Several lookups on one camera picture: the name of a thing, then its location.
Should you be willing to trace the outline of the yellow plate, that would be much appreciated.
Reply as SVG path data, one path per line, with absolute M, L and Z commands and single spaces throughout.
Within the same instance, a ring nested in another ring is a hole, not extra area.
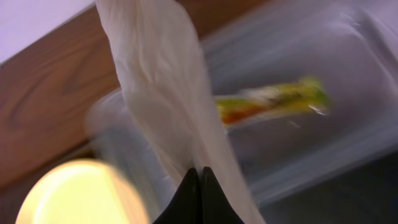
M 150 223 L 138 191 L 115 168 L 82 159 L 46 173 L 27 194 L 18 224 Z

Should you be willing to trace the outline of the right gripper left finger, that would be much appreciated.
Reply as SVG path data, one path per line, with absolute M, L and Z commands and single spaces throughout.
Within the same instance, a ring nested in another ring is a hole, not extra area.
M 191 168 L 185 174 L 167 208 L 154 224 L 201 223 L 201 197 L 198 173 Z

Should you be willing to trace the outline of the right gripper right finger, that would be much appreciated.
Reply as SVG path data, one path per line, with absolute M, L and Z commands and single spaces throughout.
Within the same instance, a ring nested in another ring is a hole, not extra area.
M 244 224 L 210 167 L 204 167 L 201 175 L 201 202 L 204 224 Z

